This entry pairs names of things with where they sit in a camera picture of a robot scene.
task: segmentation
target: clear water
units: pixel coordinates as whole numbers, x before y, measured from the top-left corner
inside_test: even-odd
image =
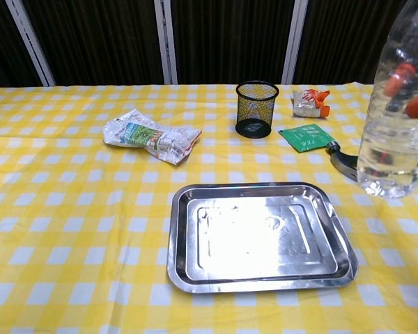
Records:
[[[399,198],[418,187],[418,120],[380,116],[367,121],[357,162],[370,195]]]

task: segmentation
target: stainless steel tray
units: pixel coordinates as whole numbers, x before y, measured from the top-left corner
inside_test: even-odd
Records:
[[[312,184],[195,184],[173,197],[167,272],[186,292],[338,287],[357,267]]]

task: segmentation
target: crumpled snack bag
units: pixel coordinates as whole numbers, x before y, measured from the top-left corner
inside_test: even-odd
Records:
[[[201,130],[165,127],[133,109],[108,121],[102,132],[106,144],[143,148],[159,160],[178,165],[192,151]]]
[[[293,115],[302,117],[327,117],[330,114],[330,107],[325,106],[323,101],[330,94],[330,91],[318,92],[315,89],[293,91],[294,107]]]

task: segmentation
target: black curtain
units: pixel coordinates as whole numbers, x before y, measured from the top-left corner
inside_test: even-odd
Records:
[[[180,84],[280,83],[294,0],[173,0]]]
[[[0,1],[0,87],[41,82],[5,1]]]
[[[294,84],[372,84],[382,47],[406,0],[310,0]]]
[[[24,0],[57,85],[163,84],[153,0]]]

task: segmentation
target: orange snack wrapper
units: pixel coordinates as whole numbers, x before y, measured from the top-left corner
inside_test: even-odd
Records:
[[[324,100],[329,94],[329,90],[325,92],[319,92],[315,89],[308,89],[302,92],[293,91],[293,115],[327,117],[330,114],[330,107],[324,105]]]

